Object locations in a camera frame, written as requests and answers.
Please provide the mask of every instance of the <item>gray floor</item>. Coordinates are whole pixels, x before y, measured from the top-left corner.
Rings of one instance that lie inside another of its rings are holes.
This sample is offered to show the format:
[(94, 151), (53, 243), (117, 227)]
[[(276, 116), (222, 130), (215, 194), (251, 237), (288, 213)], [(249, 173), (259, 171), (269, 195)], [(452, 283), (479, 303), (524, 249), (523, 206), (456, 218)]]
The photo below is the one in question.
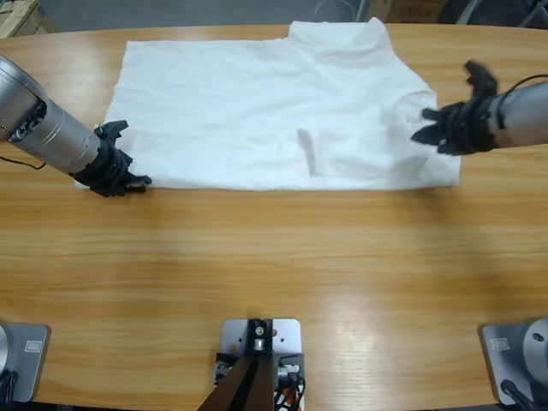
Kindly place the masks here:
[(60, 31), (351, 21), (360, 0), (40, 0)]

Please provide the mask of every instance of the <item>wood grain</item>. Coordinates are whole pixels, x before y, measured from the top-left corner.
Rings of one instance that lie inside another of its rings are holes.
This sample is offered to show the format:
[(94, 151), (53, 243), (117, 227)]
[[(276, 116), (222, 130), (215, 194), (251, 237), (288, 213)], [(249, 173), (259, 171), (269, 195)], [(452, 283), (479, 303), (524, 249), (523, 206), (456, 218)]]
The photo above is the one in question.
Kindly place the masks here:
[[(502, 89), (548, 66), (548, 32), (389, 30), (440, 104), (468, 99), (469, 58), (491, 66)], [(286, 32), (56, 33), (4, 40), (0, 53), (92, 127), (129, 39)], [(494, 402), (478, 328), (548, 314), (547, 184), (544, 146), (466, 157), (458, 187), (400, 192), (152, 190), (107, 200), (51, 168), (0, 164), (0, 313), (52, 329), (40, 401), (194, 410), (211, 389), (222, 322), (264, 316), (300, 320), (311, 410)]]

